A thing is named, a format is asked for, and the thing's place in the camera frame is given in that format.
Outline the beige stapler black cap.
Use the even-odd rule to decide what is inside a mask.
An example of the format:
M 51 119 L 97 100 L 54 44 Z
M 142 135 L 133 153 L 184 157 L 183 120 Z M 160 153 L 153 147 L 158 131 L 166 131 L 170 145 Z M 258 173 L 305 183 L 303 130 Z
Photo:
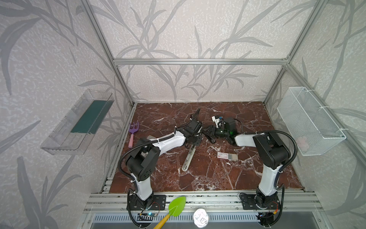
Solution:
M 193 159 L 193 156 L 194 156 L 195 151 L 196 151 L 196 146 L 195 145 L 192 145 L 191 148 L 190 148 L 190 150 L 189 150 L 189 152 L 188 152 L 188 154 L 187 154 L 187 157 L 185 159 L 185 162 L 184 162 L 184 164 L 182 166 L 182 171 L 183 172 L 186 172 L 188 170 L 188 168 L 189 168 L 189 166 L 191 164 L 191 161 Z

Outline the white red staple box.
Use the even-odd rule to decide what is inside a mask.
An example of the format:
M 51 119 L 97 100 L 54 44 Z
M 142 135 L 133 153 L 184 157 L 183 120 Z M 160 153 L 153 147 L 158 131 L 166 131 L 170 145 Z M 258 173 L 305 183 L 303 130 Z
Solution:
M 218 152 L 217 157 L 220 158 L 220 159 L 228 159 L 228 160 L 234 160 L 234 161 L 238 160 L 238 155 L 237 154 L 229 154 L 229 153 Z

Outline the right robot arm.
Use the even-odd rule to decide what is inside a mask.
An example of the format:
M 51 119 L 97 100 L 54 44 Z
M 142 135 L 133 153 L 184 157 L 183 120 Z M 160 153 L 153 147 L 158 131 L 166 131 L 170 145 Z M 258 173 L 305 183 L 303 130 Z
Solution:
M 278 186 L 280 174 L 297 156 L 298 145 L 288 133 L 279 130 L 239 133 L 236 129 L 235 118 L 223 119 L 213 116 L 214 125 L 203 128 L 203 134 L 211 143 L 216 139 L 225 139 L 230 145 L 237 147 L 255 147 L 263 162 L 261 181 L 255 195 L 240 194 L 244 209 L 267 209 L 278 201 Z

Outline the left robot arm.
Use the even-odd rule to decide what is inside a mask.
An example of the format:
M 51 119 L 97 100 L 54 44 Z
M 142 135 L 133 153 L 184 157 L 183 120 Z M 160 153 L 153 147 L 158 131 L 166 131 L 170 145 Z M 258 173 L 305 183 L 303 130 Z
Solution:
M 168 135 L 147 139 L 141 138 L 137 145 L 124 153 L 118 161 L 118 170 L 128 177 L 135 187 L 134 194 L 141 200 L 153 198 L 150 176 L 155 171 L 159 156 L 181 146 L 199 146 L 202 141 L 203 123 L 198 120 L 200 109 L 190 121 Z

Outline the grey rectangular block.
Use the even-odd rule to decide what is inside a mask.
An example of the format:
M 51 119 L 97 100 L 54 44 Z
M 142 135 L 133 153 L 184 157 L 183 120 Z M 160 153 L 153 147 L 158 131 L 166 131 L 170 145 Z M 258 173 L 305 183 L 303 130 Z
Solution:
M 154 140 L 156 140 L 156 137 L 154 137 L 154 136 L 152 136 L 152 135 L 149 135 L 149 136 L 147 137 L 147 139 L 148 139 L 148 140 L 151 140 L 151 141 L 154 141 Z

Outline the purple pink toy rake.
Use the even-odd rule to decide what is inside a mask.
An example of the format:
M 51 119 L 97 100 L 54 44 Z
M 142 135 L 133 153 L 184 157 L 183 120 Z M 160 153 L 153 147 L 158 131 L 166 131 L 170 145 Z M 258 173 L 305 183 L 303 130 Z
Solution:
M 133 147 L 134 134 L 139 130 L 139 126 L 140 126 L 140 123 L 138 121 L 130 124 L 129 133 L 131 135 L 130 135 L 130 140 L 129 140 L 129 145 L 128 145 L 129 148 Z

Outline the green plastic toy shovel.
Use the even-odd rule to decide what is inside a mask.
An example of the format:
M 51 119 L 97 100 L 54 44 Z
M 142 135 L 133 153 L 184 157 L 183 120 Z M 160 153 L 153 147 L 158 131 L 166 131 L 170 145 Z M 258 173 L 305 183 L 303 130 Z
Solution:
M 161 229 L 171 216 L 178 217 L 185 208 L 186 196 L 175 198 L 169 204 L 169 213 L 154 227 L 154 229 Z

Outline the crumpled white paper cup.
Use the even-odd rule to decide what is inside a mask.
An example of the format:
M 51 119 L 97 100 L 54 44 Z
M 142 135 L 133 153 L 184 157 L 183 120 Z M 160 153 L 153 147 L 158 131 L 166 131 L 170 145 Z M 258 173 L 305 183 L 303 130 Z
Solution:
M 193 214 L 193 222 L 196 227 L 202 229 L 208 225 L 209 216 L 205 209 L 197 209 Z

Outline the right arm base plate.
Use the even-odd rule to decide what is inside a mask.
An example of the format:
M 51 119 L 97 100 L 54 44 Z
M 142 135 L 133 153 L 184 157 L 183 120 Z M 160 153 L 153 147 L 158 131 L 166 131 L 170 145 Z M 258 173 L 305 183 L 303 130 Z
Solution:
M 280 205 L 277 193 L 271 196 L 240 193 L 239 198 L 244 210 L 278 210 Z

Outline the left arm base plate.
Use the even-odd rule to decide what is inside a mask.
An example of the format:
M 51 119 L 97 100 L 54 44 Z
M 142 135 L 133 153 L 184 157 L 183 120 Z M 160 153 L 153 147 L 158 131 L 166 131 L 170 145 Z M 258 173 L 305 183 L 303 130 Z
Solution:
M 136 194 L 128 197 L 128 210 L 165 210 L 166 195 L 151 195 L 147 200 L 140 199 Z

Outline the aluminium front rail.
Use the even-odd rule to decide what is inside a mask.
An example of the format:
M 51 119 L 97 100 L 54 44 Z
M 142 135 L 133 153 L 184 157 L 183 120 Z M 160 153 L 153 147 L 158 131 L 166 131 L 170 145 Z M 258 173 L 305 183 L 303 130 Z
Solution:
M 154 203 L 150 210 L 160 214 L 168 212 L 169 204 L 179 196 L 186 197 L 184 213 L 194 212 L 202 208 L 207 212 L 260 212 L 253 205 L 250 209 L 243 209 L 240 193 L 255 194 L 254 190 L 226 190 L 226 191 L 188 191 L 162 192 L 166 199 L 159 204 Z M 126 213 L 126 194 L 91 194 L 83 213 Z M 318 197 L 314 192 L 303 192 L 299 189 L 287 189 L 283 204 L 283 212 L 323 212 Z

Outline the clear plastic wall tray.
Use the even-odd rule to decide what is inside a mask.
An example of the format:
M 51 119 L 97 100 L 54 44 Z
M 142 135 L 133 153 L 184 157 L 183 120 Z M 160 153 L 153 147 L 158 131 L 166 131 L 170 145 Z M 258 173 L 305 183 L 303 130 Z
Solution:
M 114 103 L 111 92 L 87 89 L 41 144 L 51 155 L 83 155 Z

